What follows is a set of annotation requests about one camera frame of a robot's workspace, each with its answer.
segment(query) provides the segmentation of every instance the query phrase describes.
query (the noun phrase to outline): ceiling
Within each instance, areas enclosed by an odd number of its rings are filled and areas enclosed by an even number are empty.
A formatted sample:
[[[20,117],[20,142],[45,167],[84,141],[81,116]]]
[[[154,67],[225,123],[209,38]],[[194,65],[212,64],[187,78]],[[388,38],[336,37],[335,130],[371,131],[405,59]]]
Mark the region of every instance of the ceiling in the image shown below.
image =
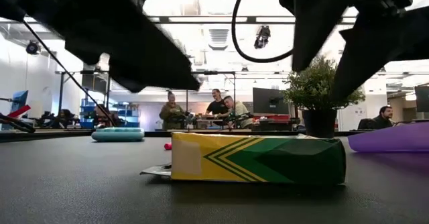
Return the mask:
[[[237,90],[245,90],[254,86],[284,87],[282,81],[291,70],[290,58],[269,64],[256,64],[242,59],[236,52],[232,44],[229,25],[234,4],[235,0],[148,0],[143,6],[143,10],[147,15],[152,15],[151,19],[154,22],[161,21],[162,17],[169,17],[169,24],[159,24],[159,26],[179,48],[191,56],[193,70],[240,72],[243,67],[246,67],[249,72],[241,72],[237,75]],[[411,8],[426,5],[429,5],[429,0],[414,0]],[[344,24],[338,25],[333,31],[321,50],[323,54],[339,60],[345,42],[338,31],[351,27],[356,13],[354,8],[346,11],[345,16],[351,18],[345,19]],[[237,26],[237,39],[242,51],[246,54],[256,58],[270,58],[292,48],[294,19],[290,12],[279,5],[278,0],[242,0],[239,15],[257,17],[244,17],[243,21],[252,19],[254,22]],[[57,35],[37,22],[32,21],[31,23],[42,39],[59,40]],[[271,38],[265,48],[256,50],[253,43],[260,25],[270,27]],[[24,25],[2,21],[1,18],[0,32],[8,40],[19,44],[26,44],[34,38]],[[429,73],[428,60],[390,62],[386,65],[385,70],[391,74],[382,77],[387,79],[387,87],[392,91],[406,90],[413,84],[429,82],[429,75],[424,74]],[[417,72],[418,74],[403,74],[403,72]],[[204,80],[203,91],[213,88],[233,88],[231,76],[220,74],[201,76],[200,79]],[[120,87],[116,86],[112,89],[120,90]]]

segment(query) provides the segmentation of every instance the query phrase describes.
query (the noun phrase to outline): man in black shirt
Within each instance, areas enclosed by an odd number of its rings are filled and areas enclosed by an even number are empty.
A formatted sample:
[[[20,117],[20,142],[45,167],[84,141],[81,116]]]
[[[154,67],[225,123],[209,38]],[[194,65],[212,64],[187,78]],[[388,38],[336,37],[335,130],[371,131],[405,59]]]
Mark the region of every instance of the man in black shirt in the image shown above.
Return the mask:
[[[379,115],[375,117],[374,129],[383,129],[386,127],[392,127],[393,124],[390,119],[393,117],[393,109],[389,106],[384,106],[380,109]]]
[[[210,113],[212,113],[213,115],[227,113],[228,108],[227,108],[227,106],[225,106],[225,103],[223,102],[220,90],[219,89],[213,89],[212,90],[212,96],[214,98],[214,101],[211,102],[210,105],[207,107],[206,115],[208,115]]]

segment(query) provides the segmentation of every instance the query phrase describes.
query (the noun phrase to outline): security camera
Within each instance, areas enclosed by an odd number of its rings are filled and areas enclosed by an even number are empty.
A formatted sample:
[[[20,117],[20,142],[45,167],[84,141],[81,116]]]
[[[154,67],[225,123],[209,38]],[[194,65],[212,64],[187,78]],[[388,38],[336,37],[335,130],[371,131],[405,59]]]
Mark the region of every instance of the security camera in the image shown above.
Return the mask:
[[[37,41],[30,41],[27,47],[25,48],[25,51],[28,54],[31,54],[33,56],[37,56],[41,52],[41,47],[39,45],[39,42]]]
[[[262,49],[268,44],[268,38],[271,37],[271,31],[268,25],[260,27],[259,32],[256,35],[255,49]]]

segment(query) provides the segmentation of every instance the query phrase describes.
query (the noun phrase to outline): purple object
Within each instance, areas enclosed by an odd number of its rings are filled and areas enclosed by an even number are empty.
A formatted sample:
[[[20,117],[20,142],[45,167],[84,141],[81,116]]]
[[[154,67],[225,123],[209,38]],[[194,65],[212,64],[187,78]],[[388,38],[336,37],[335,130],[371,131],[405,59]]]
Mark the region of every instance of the purple object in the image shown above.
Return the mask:
[[[352,135],[349,145],[356,152],[429,152],[429,122]]]

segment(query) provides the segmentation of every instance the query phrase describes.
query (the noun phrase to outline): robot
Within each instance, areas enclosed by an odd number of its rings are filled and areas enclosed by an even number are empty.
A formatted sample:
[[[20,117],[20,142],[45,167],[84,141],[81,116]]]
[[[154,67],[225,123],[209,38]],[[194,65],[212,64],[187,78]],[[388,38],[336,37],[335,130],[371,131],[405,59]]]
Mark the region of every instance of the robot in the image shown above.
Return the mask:
[[[24,24],[24,16],[33,17],[63,38],[66,49],[87,64],[96,64],[103,52],[108,53],[111,77],[133,93],[146,86],[198,90],[200,83],[191,75],[189,60],[143,14],[144,1],[0,0],[0,17]],[[296,17],[294,49],[282,57],[293,55],[292,69],[297,72],[308,67],[346,8],[358,10],[354,27],[341,32],[346,46],[331,92],[333,99],[352,93],[389,61],[429,58],[424,49],[429,44],[429,7],[406,11],[412,0],[279,3]]]

